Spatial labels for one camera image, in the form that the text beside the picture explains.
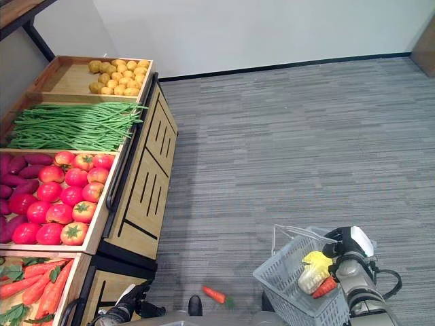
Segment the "gray carpet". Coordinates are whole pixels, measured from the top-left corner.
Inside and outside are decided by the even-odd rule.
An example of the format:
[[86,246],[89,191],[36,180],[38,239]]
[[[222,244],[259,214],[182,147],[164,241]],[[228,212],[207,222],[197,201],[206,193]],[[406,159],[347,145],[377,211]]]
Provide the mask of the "gray carpet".
[[186,309],[206,284],[237,307],[203,295],[205,314],[248,321],[274,223],[359,225],[403,277],[403,325],[434,324],[435,78],[393,58],[162,87],[179,137],[151,301]]

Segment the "gray plastic basket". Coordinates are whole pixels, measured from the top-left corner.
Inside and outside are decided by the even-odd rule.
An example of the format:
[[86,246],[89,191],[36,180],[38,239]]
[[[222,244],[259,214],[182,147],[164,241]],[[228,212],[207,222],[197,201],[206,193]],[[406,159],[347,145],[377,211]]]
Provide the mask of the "gray plastic basket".
[[[327,233],[315,227],[307,230],[319,235]],[[298,286],[304,270],[302,259],[311,251],[321,251],[324,244],[322,239],[296,236],[253,273],[275,312],[291,326],[342,326],[349,320],[349,308],[340,289],[313,299]]]

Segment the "tomato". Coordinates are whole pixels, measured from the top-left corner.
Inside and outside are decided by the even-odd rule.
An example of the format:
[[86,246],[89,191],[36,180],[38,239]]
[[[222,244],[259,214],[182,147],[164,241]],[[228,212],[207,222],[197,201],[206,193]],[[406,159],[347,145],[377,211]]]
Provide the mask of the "tomato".
[[51,206],[49,202],[34,202],[27,209],[27,219],[32,223],[45,223],[47,211]]
[[57,202],[62,193],[62,187],[59,183],[51,181],[39,186],[36,196],[43,202]]
[[36,199],[34,195],[18,194],[12,196],[12,198],[9,200],[9,208],[11,212],[23,215],[27,213],[28,207],[37,201],[38,199]]
[[36,232],[36,241],[41,245],[60,245],[60,233],[63,225],[59,223],[44,224]]
[[99,182],[99,183],[106,183],[107,176],[109,175],[109,170],[106,168],[93,168],[88,173],[88,182]]
[[76,222],[90,223],[97,205],[93,202],[79,202],[74,206],[73,219]]
[[50,165],[42,168],[38,173],[39,180],[44,183],[55,181],[62,183],[65,180],[65,174],[58,166]]
[[71,168],[73,164],[75,155],[70,153],[69,151],[60,151],[54,157],[55,165],[63,168],[64,170],[68,170]]
[[90,154],[79,154],[75,157],[73,166],[75,168],[81,168],[82,170],[89,171],[94,167],[92,163],[92,155]]
[[67,185],[75,185],[77,187],[84,187],[88,184],[88,173],[80,170],[79,168],[72,168],[68,170],[65,175],[65,182]]
[[70,246],[80,246],[88,231],[88,225],[82,222],[73,222],[63,227],[60,239]]
[[60,200],[64,204],[74,207],[75,204],[83,200],[82,189],[76,186],[65,188],[60,195]]
[[98,202],[103,193],[104,185],[99,182],[91,182],[83,188],[83,198],[89,202]]
[[114,163],[115,156],[109,154],[97,154],[94,156],[92,163],[96,168],[106,168],[110,170],[111,165]]
[[54,204],[47,211],[46,221],[60,224],[71,223],[73,221],[73,209],[66,204]]
[[12,241],[18,245],[33,245],[36,243],[36,233],[40,228],[41,226],[36,223],[23,223],[15,229]]

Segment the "carrot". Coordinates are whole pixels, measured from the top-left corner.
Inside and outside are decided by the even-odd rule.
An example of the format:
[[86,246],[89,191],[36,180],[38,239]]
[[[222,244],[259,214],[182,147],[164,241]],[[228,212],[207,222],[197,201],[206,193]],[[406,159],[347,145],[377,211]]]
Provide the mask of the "carrot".
[[0,299],[6,299],[18,293],[24,289],[27,289],[31,285],[35,284],[40,279],[39,276],[34,276],[32,278],[27,278],[24,280],[19,280],[15,283],[5,284],[0,287]]
[[24,293],[22,294],[22,303],[25,306],[28,306],[30,304],[34,304],[42,295],[44,292],[44,289],[48,282],[50,282],[50,272],[52,270],[48,270],[44,273],[44,275],[40,276],[38,275],[38,281],[29,287]]
[[63,288],[65,287],[65,283],[67,282],[68,275],[69,272],[71,271],[72,265],[73,265],[73,261],[71,260],[62,269],[60,274],[57,276],[54,286],[48,292],[44,300],[41,300],[41,302],[39,303],[37,314],[41,314],[41,316],[45,316],[47,314],[54,314],[56,312],[60,302],[60,297],[62,296]]
[[205,294],[207,294],[209,297],[212,297],[215,301],[219,302],[220,304],[225,303],[226,296],[223,293],[217,292],[206,286],[203,287],[203,291]]
[[313,298],[317,299],[328,292],[332,291],[337,287],[337,283],[335,282],[332,276],[329,276],[324,282],[314,291],[312,294]]
[[46,263],[46,264],[36,264],[36,265],[30,265],[27,266],[24,269],[24,278],[29,278],[35,275],[41,275],[48,270],[52,270],[56,266],[63,266],[67,260],[60,260],[60,261],[53,261],[52,263]]

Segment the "black baseboard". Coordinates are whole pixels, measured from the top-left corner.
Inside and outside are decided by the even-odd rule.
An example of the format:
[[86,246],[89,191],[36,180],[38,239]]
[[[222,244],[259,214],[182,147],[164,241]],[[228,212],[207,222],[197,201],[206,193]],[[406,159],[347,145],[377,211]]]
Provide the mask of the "black baseboard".
[[347,56],[344,58],[301,61],[301,62],[293,62],[293,63],[283,63],[281,65],[271,65],[271,66],[262,66],[262,67],[254,67],[254,68],[216,71],[214,73],[197,73],[195,75],[164,77],[164,78],[159,78],[158,81],[160,81],[160,82],[172,82],[175,80],[214,77],[214,76],[223,76],[223,75],[233,75],[235,73],[252,73],[254,71],[265,71],[265,70],[274,70],[274,69],[283,69],[283,68],[292,68],[292,67],[301,67],[301,66],[320,65],[323,63],[332,63],[332,62],[346,62],[346,61],[370,60],[370,59],[380,59],[380,58],[401,58],[401,57],[406,57],[406,56],[410,56],[410,55],[411,55],[410,52],[399,52],[399,53],[386,53],[386,54],[370,54],[367,56]]

